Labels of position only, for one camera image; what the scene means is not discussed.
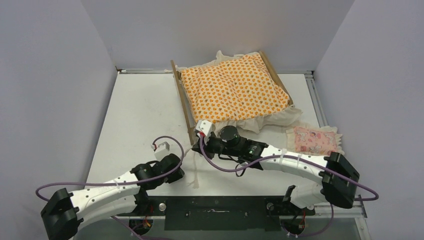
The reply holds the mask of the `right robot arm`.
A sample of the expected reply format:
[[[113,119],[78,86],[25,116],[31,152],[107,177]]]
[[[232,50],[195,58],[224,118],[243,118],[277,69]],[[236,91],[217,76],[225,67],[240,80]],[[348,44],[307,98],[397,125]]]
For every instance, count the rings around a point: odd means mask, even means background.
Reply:
[[[360,174],[341,153],[305,155],[242,137],[234,126],[225,126],[219,136],[215,135],[214,128],[211,122],[200,121],[194,128],[198,140],[192,147],[214,168],[229,171],[213,163],[212,159],[218,156],[240,164],[233,172],[247,168],[281,171],[312,181],[310,185],[287,188],[282,201],[287,213],[295,214],[318,203],[330,203],[343,209],[353,207]]]

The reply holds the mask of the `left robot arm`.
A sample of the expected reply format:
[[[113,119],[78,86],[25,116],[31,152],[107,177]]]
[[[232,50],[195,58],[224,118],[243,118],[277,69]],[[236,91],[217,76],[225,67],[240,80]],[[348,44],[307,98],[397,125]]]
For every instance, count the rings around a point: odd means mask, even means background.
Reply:
[[[48,239],[69,240],[79,229],[115,215],[151,213],[154,207],[147,192],[180,180],[185,174],[181,165],[182,160],[170,153],[87,189],[57,190],[40,213]]]

